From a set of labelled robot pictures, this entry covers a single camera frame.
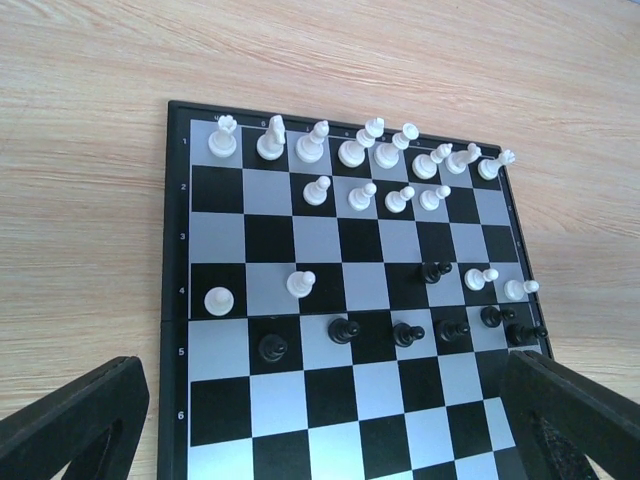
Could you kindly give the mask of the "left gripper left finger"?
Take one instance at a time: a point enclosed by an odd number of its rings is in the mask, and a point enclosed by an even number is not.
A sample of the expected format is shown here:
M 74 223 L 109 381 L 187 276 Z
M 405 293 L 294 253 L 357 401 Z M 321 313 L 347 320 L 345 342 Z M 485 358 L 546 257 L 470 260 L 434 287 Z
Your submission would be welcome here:
M 109 360 L 1 421 L 1 477 L 126 479 L 149 399 L 139 358 Z

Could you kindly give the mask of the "white knight off board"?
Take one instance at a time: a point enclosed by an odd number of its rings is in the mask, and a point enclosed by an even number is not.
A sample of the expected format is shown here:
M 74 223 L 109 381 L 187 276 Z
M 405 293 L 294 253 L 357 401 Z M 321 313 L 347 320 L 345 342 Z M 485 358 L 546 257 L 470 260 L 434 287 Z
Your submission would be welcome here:
M 476 161 L 481 155 L 481 148 L 475 143 L 469 143 L 465 150 L 451 152 L 445 159 L 445 166 L 449 172 L 458 175 L 463 173 L 467 166 Z

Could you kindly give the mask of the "white rook off board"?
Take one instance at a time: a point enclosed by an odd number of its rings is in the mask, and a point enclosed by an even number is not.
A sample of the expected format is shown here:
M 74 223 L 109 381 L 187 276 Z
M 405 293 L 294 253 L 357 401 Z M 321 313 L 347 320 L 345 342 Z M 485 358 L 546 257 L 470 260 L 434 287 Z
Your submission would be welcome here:
M 514 163 L 515 160 L 515 154 L 506 149 L 496 159 L 483 159 L 477 166 L 478 173 L 484 180 L 493 180 L 498 176 L 501 167 L 506 167 Z

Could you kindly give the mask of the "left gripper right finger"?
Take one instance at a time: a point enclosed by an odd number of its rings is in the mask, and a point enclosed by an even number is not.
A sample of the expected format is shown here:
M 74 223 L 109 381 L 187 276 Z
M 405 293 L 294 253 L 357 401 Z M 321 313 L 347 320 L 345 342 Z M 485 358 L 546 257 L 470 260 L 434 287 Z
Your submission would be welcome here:
M 530 479 L 639 477 L 639 405 L 535 351 L 509 354 L 501 392 Z

